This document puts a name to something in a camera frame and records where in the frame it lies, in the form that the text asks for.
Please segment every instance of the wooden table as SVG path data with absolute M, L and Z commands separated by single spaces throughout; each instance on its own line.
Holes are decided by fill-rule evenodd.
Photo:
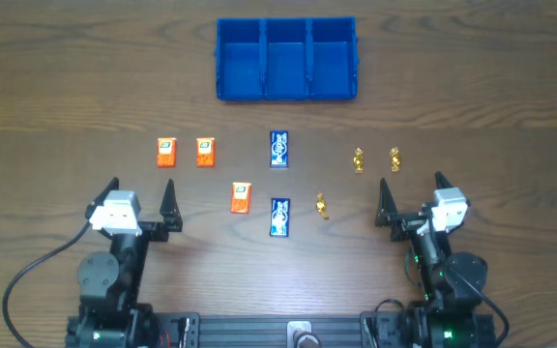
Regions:
M 216 18 L 300 15 L 356 16 L 358 98 L 218 101 Z M 289 170 L 268 168 L 273 129 L 290 130 Z M 156 168 L 160 136 L 178 138 L 176 169 Z M 214 169 L 195 167 L 199 136 L 217 140 Z M 436 170 L 473 202 L 451 243 L 487 260 L 484 291 L 512 324 L 505 346 L 557 345 L 557 1 L 0 1 L 0 347 L 17 346 L 6 285 L 78 231 L 113 176 L 147 219 L 173 178 L 184 217 L 184 233 L 150 247 L 142 302 L 355 314 L 421 298 L 402 269 L 408 244 L 373 217 L 382 177 L 415 210 Z M 247 216 L 229 213 L 234 181 L 252 183 Z M 289 239 L 268 236 L 273 196 L 292 199 Z M 62 346 L 77 265 L 107 248 L 88 233 L 18 284 L 11 314 L 30 342 Z

